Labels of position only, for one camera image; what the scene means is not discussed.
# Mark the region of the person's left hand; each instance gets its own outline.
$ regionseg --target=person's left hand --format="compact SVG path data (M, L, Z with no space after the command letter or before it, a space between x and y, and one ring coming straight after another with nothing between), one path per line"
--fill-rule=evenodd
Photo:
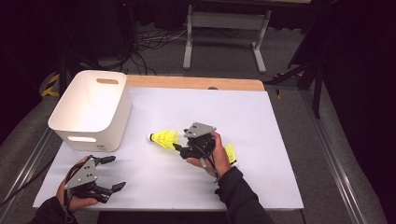
M84 162L87 160L88 157L84 157L82 160L80 160L78 163ZM64 206L64 185L65 185L65 179L62 181L62 183L59 185L58 191L56 192L56 198L58 198L59 203L61 206ZM69 204L69 210L72 213L77 212L77 210L97 204L98 201L94 198L84 198L81 199L79 197L73 196L72 200L70 201Z

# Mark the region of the white plastic bin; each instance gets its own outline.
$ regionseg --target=white plastic bin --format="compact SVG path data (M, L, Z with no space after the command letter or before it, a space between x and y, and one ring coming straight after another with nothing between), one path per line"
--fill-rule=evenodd
M78 73L49 118L49 127L71 148L110 152L120 146L132 107L126 76Z

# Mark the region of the yellow object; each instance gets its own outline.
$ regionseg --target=yellow object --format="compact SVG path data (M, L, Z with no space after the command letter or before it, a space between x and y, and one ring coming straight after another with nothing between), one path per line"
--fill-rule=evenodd
M178 133L177 132L171 132L169 130L161 131L158 133L152 133L149 135L148 139L151 142L155 142L158 145L165 147L165 148L172 148L175 149L173 144L178 143Z
M235 152L233 151L233 144L230 143L225 147L225 152L227 152L228 155L228 161L230 162L230 165L233 165L236 163L236 157L235 157Z

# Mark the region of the hand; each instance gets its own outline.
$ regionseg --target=hand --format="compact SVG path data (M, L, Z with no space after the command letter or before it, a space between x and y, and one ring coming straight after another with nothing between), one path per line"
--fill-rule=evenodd
M213 136L216 142L215 149L212 152L212 158L214 160L216 169L219 171L219 176L222 177L227 171L231 169L230 162L228 161L227 152L221 143L220 135L216 132L212 132L210 134ZM187 158L186 162L202 168L199 159ZM205 163L207 167L212 167L207 159L205 159ZM207 171L207 173L216 177L216 174L213 171Z
M80 160L78 162L78 164L84 162L87 159L88 159L88 157L84 157L82 160ZM61 206L64 206L64 185L65 184L66 183L65 183L65 179L64 179L64 181L62 181L62 183L59 185L58 191L56 192L56 197L58 198L58 201L61 204ZM76 196L73 196L72 200L70 201L70 204L69 204L69 210L70 210L70 212L75 213L75 212L77 212L77 210L79 210L83 207L87 207L87 206L94 205L97 203L98 203L98 201L94 198L80 199Z

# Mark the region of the gray floor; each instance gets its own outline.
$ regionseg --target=gray floor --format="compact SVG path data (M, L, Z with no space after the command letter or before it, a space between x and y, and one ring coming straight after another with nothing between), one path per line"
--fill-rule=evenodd
M152 27L141 27L140 30ZM234 37L227 37L215 31L201 31L194 36L191 69L182 69L185 40L175 40L160 49L147 49L141 55L148 67L156 70L160 76L185 77L232 77L269 80L278 72L287 71L291 56L304 37L299 31L269 29L264 37L262 56L267 73L258 73L249 43L256 34L240 31ZM129 61L123 66L127 74L138 74L135 65ZM290 84L293 78L286 80L277 88L281 89L282 99L276 97L275 87L266 86L276 114L276 120L289 153L292 168L304 202L304 214L307 223L357 223L348 213L343 194L340 193L334 172L329 164L323 141L312 120L311 111L304 103L304 93ZM33 149L47 129L47 121L55 107L55 97L45 97L43 102L20 123L0 148L1 186L0 198L5 198L28 161ZM328 136L332 152L342 165L348 183L353 189L359 209L366 223L387 223L379 200L370 183L357 164L349 147L332 102L324 88L320 104L321 120ZM40 170L56 154L62 143L54 135L39 163ZM7 222L26 223L34 215L32 208L45 175L40 176L21 195ZM276 223L303 223L300 211L269 211ZM80 211L77 213L80 223L95 223L98 213Z

